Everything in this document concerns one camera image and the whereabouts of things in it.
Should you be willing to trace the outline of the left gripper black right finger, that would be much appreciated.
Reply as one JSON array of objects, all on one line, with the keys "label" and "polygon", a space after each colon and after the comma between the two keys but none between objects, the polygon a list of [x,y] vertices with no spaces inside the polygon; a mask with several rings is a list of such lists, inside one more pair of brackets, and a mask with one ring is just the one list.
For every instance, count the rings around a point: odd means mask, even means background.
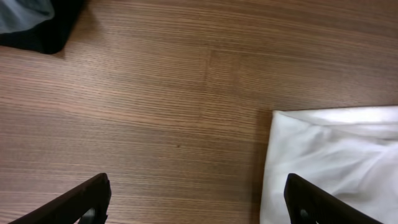
[{"label": "left gripper black right finger", "polygon": [[291,224],[381,224],[297,174],[287,176],[284,199]]}]

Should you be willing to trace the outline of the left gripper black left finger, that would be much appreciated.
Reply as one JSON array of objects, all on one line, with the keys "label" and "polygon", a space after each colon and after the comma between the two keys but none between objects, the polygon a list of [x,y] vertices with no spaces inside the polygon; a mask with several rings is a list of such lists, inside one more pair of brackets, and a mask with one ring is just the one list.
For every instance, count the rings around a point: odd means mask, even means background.
[{"label": "left gripper black left finger", "polygon": [[104,224],[110,199],[108,176],[99,173],[10,224]]}]

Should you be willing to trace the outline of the white t-shirt black print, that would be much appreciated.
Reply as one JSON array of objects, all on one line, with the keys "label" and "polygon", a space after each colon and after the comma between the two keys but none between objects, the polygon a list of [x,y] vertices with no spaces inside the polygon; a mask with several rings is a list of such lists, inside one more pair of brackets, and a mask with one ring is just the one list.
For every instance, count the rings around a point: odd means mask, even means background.
[{"label": "white t-shirt black print", "polygon": [[397,107],[275,111],[261,223],[288,223],[283,191],[297,174],[382,223],[397,222]]}]

